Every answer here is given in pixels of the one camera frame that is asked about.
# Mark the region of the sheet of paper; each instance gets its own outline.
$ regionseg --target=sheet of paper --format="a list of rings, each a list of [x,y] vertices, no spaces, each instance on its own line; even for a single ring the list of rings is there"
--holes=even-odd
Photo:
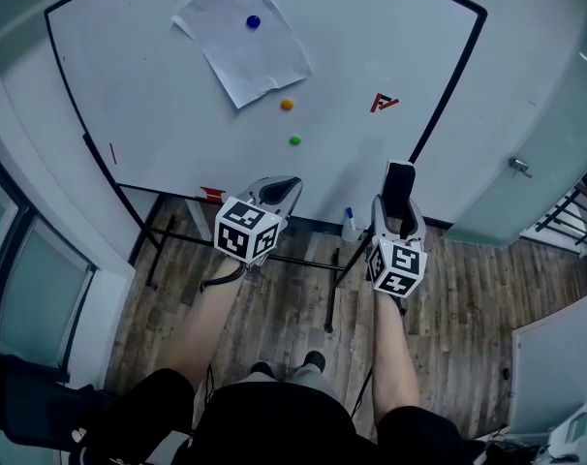
[[[259,27],[246,25],[258,16]],[[201,47],[239,109],[311,76],[302,48],[271,0],[193,0],[172,18]]]

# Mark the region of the door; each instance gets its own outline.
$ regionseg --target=door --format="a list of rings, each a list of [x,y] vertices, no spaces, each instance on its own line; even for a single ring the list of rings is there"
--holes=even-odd
[[[444,234],[504,248],[587,171],[587,26],[547,110],[507,167]],[[522,170],[515,165],[525,164]]]

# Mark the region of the sneaker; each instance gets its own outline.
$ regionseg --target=sneaker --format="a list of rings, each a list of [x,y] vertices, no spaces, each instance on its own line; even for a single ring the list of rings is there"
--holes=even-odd
[[[272,372],[272,369],[264,361],[258,361],[251,367],[251,374],[254,374],[255,372],[261,372],[262,374],[265,374],[266,376],[274,379],[274,373]]]
[[[308,364],[308,363],[312,363],[313,365],[317,366],[317,368],[320,369],[320,372],[324,372],[325,369],[325,358],[324,355],[322,355],[320,352],[309,352],[306,354],[306,357],[304,358],[304,363],[302,363],[302,366]]]

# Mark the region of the whiteboard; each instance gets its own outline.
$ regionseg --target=whiteboard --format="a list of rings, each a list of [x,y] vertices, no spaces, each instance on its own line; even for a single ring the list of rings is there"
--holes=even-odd
[[[226,197],[295,175],[304,190],[294,215],[336,224],[348,206],[370,223],[387,160],[410,159],[433,128],[484,14],[455,0],[273,0],[313,75],[238,110],[170,19],[190,1],[68,0],[47,12],[68,91],[112,177]],[[379,93],[399,103],[371,112]],[[279,108],[284,98],[292,110]]]

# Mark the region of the window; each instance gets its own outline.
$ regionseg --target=window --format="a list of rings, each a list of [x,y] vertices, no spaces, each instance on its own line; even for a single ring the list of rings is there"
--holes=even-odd
[[[0,365],[67,381],[94,265],[38,214],[0,167]]]

